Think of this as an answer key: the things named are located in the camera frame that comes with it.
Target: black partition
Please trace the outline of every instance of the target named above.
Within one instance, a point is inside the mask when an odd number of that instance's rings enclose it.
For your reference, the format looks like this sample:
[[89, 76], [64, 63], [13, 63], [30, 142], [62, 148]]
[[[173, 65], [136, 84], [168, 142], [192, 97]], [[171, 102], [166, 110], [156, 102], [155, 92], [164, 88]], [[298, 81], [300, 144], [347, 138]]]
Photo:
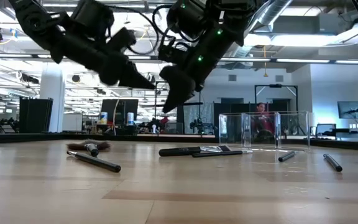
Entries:
[[20, 99], [20, 133], [42, 133], [49, 131], [53, 99]]
[[102, 101], [101, 112], [107, 112], [107, 120], [113, 122], [114, 110], [116, 113], [116, 124], [125, 124], [128, 119], [128, 113], [134, 114], [134, 120], [137, 118], [137, 105], [139, 100], [114, 100], [108, 99]]

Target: white wall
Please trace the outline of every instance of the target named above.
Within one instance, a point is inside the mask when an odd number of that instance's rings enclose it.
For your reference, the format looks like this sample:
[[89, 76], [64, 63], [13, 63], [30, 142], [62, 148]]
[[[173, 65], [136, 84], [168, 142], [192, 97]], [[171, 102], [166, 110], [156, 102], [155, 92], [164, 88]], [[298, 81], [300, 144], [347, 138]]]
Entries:
[[311, 65], [313, 112], [320, 123], [348, 128], [351, 119], [339, 119], [338, 101], [358, 101], [358, 65]]
[[292, 82], [298, 86], [298, 110], [312, 112], [312, 89], [310, 65], [305, 65], [292, 73]]
[[[229, 82], [228, 75], [237, 75], [236, 82]], [[283, 75], [284, 82], [282, 85], [292, 85], [291, 73], [287, 73], [285, 69], [268, 69], [268, 77], [264, 77], [265, 70], [258, 71], [235, 69], [215, 69], [211, 72], [205, 81], [204, 89], [201, 92], [202, 99], [206, 103], [220, 103], [221, 98], [243, 98], [244, 103], [255, 101], [254, 85], [276, 84], [275, 76]], [[198, 101], [199, 95], [189, 101]], [[267, 102], [269, 99], [293, 99], [294, 95], [286, 88], [265, 88], [257, 97], [258, 102]]]

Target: transparent plastic container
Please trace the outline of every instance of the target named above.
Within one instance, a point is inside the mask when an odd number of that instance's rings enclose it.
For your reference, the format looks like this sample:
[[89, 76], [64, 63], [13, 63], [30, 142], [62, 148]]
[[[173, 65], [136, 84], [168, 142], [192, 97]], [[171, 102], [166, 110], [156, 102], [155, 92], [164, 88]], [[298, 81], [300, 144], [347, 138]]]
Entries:
[[280, 114], [282, 149], [310, 150], [309, 113], [306, 111], [286, 111]]
[[219, 115], [219, 143], [230, 147], [250, 147], [250, 115]]
[[219, 143], [251, 149], [309, 151], [308, 113], [286, 111], [220, 114]]

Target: desk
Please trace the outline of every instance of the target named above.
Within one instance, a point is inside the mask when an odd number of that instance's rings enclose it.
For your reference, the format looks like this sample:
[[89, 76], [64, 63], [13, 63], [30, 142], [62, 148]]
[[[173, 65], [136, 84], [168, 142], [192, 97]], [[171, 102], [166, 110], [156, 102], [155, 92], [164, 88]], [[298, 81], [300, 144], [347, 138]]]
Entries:
[[357, 138], [358, 139], [358, 129], [352, 129], [349, 128], [336, 128], [333, 129], [333, 133], [335, 134], [335, 138]]

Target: black pen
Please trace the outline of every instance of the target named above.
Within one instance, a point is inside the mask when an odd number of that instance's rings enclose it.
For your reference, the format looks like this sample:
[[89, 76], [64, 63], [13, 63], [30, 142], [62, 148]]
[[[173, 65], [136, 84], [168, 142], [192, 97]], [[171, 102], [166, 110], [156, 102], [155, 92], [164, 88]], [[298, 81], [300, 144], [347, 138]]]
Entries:
[[229, 151], [229, 152], [208, 152], [208, 153], [194, 153], [191, 156], [194, 158], [199, 157], [208, 157], [208, 156], [230, 156], [230, 155], [241, 155], [241, 154], [248, 154], [252, 153], [252, 150], [239, 150], [239, 151]]

